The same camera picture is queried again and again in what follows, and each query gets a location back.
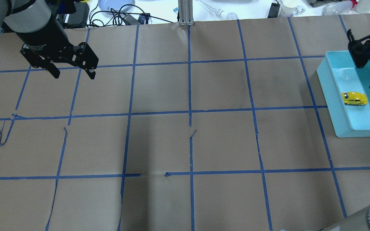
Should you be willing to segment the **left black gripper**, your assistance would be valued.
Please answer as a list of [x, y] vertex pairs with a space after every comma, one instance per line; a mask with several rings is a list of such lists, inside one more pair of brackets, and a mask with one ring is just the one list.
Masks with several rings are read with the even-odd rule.
[[73, 46], [56, 18], [50, 18], [46, 25], [36, 31], [15, 34], [27, 45], [28, 48], [21, 48], [20, 53], [32, 67], [42, 68], [58, 79], [60, 70], [52, 60], [55, 63], [76, 65], [85, 70], [91, 80], [95, 79], [99, 58], [86, 42]]

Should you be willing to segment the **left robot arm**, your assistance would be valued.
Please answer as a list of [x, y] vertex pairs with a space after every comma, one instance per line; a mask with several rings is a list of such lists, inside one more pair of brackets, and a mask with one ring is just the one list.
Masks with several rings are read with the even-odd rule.
[[6, 24], [23, 42], [20, 53], [34, 68], [59, 78], [55, 63], [67, 63], [95, 78], [99, 59], [92, 48], [81, 42], [75, 46], [44, 0], [0, 0], [0, 34]]

